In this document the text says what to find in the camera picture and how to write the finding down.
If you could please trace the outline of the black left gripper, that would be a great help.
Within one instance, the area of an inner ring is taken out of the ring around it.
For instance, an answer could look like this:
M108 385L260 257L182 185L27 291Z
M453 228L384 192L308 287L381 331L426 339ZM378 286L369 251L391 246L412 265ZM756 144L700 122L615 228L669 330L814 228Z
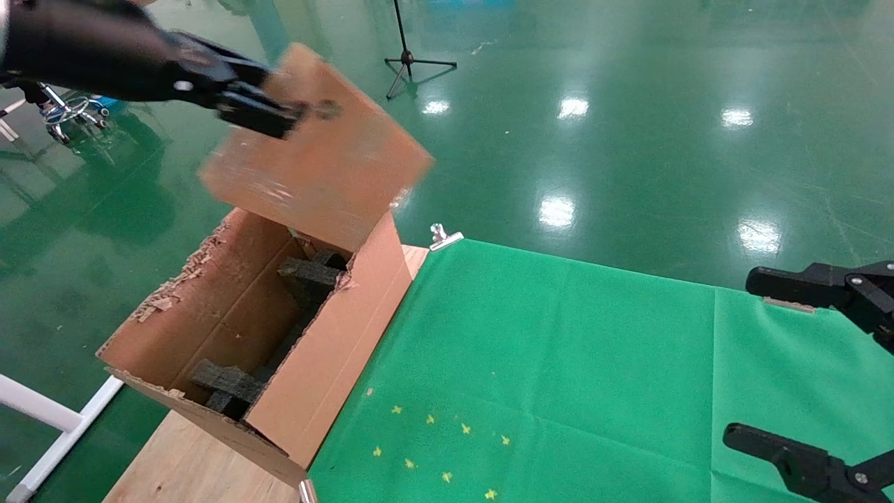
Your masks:
M181 100L284 139L309 104L258 87L270 69L185 31L164 31L129 1L3 1L2 77L137 101Z

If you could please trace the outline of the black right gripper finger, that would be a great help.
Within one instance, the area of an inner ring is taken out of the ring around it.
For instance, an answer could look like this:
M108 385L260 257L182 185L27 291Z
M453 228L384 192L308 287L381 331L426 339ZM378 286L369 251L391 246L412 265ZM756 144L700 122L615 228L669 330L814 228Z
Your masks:
M815 308L835 309L893 353L893 264L844 268L814 262L801 272L757 267L746 290L756 296Z
M891 502L893 451L848 465L841 458L788 437L729 423L724 445L769 462L790 493L815 502Z

